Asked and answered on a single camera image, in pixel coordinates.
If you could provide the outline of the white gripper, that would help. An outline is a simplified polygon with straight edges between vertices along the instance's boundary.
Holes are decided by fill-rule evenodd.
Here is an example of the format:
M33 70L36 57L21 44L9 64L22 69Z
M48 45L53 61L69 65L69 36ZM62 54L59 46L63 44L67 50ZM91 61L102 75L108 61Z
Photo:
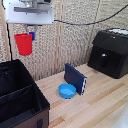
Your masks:
M38 25L52 24L54 11L53 0L2 0L7 23L24 24L27 34L35 40ZM28 25L35 25L35 30L29 32Z

